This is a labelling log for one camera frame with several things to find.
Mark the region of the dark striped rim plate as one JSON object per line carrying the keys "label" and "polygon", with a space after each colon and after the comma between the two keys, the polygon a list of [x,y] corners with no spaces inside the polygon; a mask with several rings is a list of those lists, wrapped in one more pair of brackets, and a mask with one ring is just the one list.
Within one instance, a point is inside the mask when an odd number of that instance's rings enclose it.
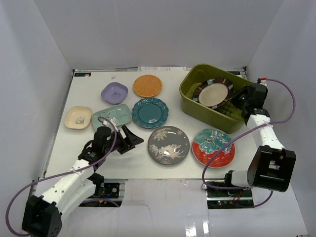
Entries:
{"label": "dark striped rim plate", "polygon": [[233,83],[227,78],[208,79],[195,89],[192,100],[210,109],[216,109],[229,100],[233,88]]}

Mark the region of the grey deer pattern plate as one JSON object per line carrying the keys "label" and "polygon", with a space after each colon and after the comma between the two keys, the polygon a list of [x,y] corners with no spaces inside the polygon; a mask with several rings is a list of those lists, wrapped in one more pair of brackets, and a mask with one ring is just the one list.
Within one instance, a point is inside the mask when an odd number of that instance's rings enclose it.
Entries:
{"label": "grey deer pattern plate", "polygon": [[181,163],[190,151],[190,141],[185,132],[174,126],[156,129],[148,138],[150,157],[162,165]]}

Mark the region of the red and teal plate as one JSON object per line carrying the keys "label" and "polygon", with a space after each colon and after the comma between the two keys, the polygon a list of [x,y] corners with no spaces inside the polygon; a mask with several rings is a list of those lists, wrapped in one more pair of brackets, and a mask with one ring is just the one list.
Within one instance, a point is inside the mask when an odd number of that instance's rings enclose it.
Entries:
{"label": "red and teal plate", "polygon": [[[192,151],[195,158],[206,165],[211,158],[225,145],[232,141],[231,137],[214,128],[206,128],[198,132],[192,141]],[[222,168],[229,165],[235,157],[235,145],[226,147],[209,165],[210,168]]]}

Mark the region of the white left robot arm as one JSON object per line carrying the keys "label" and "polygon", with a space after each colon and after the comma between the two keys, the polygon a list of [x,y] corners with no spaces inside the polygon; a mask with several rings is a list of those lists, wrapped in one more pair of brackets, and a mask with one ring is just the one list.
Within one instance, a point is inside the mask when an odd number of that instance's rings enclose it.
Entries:
{"label": "white left robot arm", "polygon": [[88,141],[74,165],[51,188],[27,202],[22,230],[35,237],[56,237],[63,221],[89,197],[104,192],[104,177],[97,169],[114,151],[121,155],[143,143],[125,125],[121,130],[103,126]]}

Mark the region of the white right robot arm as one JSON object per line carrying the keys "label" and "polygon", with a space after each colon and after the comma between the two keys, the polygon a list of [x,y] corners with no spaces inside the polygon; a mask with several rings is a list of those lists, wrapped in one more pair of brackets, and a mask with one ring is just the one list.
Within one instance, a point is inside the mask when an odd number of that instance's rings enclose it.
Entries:
{"label": "white right robot arm", "polygon": [[231,103],[241,110],[257,151],[247,170],[229,171],[230,180],[223,184],[223,192],[229,197],[236,196],[241,188],[257,187],[278,192],[288,189],[296,154],[284,147],[273,130],[270,114],[263,107],[267,94],[265,80],[258,79],[231,97]]}

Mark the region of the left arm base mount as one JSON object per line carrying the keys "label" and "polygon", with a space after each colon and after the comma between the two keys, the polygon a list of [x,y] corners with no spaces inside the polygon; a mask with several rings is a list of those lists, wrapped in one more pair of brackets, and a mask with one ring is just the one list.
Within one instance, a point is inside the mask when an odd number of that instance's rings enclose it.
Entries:
{"label": "left arm base mount", "polygon": [[124,197],[125,183],[105,182],[94,195],[81,203],[80,207],[120,207]]}

